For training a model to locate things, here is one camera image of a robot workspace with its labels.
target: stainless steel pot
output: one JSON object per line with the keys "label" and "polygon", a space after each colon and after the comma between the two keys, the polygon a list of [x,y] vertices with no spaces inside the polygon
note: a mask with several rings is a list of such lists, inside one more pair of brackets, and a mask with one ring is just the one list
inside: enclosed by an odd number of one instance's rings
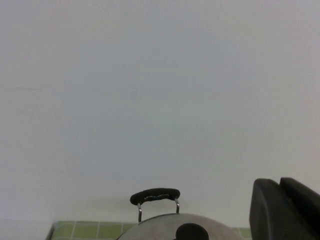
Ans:
{"label": "stainless steel pot", "polygon": [[[180,191],[173,188],[153,188],[131,196],[138,207],[138,224],[120,235],[117,240],[242,240],[228,226],[195,214],[179,213]],[[145,202],[169,199],[175,201],[175,213],[142,220],[141,205]]]}

